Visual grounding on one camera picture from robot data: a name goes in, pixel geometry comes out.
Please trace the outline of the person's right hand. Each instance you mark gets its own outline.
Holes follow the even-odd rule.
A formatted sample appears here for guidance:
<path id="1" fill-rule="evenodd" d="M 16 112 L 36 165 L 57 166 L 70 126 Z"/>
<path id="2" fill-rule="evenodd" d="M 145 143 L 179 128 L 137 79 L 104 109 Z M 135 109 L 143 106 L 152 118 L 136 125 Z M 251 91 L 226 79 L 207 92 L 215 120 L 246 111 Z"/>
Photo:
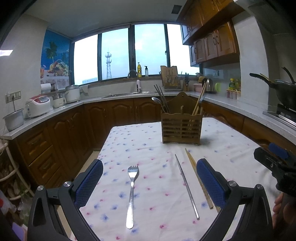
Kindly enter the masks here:
<path id="1" fill-rule="evenodd" d="M 282 219 L 288 224 L 288 227 L 295 224 L 295 198 L 292 197 L 289 202 L 284 203 L 285 193 L 281 192 L 274 201 L 273 207 L 273 228 L 278 226 L 279 221 Z"/>

